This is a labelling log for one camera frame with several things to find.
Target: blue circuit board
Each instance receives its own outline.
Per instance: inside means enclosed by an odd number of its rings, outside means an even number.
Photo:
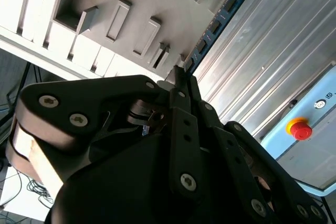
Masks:
[[[221,35],[232,17],[241,7],[244,0],[225,0],[209,26],[204,31],[202,37],[197,42],[195,48],[185,60],[184,70],[191,76],[203,58],[209,52],[217,38]]]

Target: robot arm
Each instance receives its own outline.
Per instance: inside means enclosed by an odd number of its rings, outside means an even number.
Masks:
[[[240,124],[221,124],[194,77],[174,67],[167,81],[22,91],[6,154],[55,198],[46,223],[327,223]]]

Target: red emergency stop button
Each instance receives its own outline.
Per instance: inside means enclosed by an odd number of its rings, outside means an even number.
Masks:
[[[312,132],[312,128],[306,122],[297,122],[290,127],[290,133],[299,141],[308,139]]]

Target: light blue panel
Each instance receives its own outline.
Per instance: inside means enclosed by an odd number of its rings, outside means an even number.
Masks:
[[[326,105],[321,109],[316,109],[316,101],[325,99]],[[265,136],[261,145],[267,152],[277,159],[296,140],[286,132],[287,123],[298,117],[309,120],[309,126],[315,124],[336,104],[336,67],[333,67],[315,86],[294,106],[294,108]]]
[[[325,106],[315,108],[315,103],[322,99],[326,102]],[[336,164],[336,145],[333,141],[335,105],[336,67],[333,67],[261,143],[293,178],[300,180],[298,184],[305,191],[317,196],[325,196],[336,189],[335,172],[328,168]],[[313,128],[312,136],[302,142],[296,142],[286,132],[287,123],[298,117],[307,118],[309,126]]]

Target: corrugated metal sheet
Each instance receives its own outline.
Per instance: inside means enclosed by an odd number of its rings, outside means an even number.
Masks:
[[[265,134],[336,60],[335,10],[336,0],[246,0],[195,73],[221,121]]]

